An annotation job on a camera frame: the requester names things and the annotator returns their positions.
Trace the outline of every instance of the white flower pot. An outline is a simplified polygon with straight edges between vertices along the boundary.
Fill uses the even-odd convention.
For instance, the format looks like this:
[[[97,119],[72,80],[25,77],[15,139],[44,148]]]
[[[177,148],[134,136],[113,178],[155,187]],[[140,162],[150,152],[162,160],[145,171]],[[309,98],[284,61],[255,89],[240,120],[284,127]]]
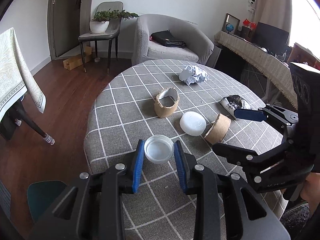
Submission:
[[[104,33],[109,26],[109,22],[94,22],[90,21],[91,33]]]

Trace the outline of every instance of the human hand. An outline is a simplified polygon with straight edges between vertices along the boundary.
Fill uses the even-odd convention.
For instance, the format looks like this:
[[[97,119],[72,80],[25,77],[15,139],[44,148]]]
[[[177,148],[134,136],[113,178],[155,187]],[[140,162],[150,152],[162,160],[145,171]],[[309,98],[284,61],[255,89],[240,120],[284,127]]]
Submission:
[[[300,192],[300,196],[304,200],[308,201],[311,217],[320,202],[320,173],[311,172],[307,176]]]

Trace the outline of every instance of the beige curtain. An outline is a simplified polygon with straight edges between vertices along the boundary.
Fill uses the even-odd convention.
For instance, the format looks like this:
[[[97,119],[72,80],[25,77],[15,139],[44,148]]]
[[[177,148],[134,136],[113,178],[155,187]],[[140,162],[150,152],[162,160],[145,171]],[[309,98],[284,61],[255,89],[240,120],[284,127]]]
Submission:
[[[254,22],[262,22],[290,32],[291,0],[257,0]]]

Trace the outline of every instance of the potted plant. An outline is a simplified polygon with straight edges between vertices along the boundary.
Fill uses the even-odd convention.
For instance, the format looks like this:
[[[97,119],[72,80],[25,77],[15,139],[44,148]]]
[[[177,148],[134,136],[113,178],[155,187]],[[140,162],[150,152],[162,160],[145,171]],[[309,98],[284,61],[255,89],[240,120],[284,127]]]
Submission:
[[[96,12],[90,21],[91,33],[104,33],[112,19],[124,18],[125,20],[139,17],[136,13],[129,13],[125,10],[113,10]]]

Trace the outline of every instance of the bonsai tree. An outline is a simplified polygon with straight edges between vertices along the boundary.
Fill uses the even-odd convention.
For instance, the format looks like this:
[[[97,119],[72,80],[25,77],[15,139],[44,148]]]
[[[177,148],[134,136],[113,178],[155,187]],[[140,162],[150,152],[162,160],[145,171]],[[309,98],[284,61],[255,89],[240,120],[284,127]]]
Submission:
[[[129,13],[125,10],[122,10],[122,11],[119,11],[119,10],[110,11],[110,10],[111,9],[109,9],[108,11],[96,12],[93,16],[92,21],[94,21],[94,22],[108,22],[112,19],[123,18],[124,20],[128,20],[128,19],[139,17],[138,14]]]

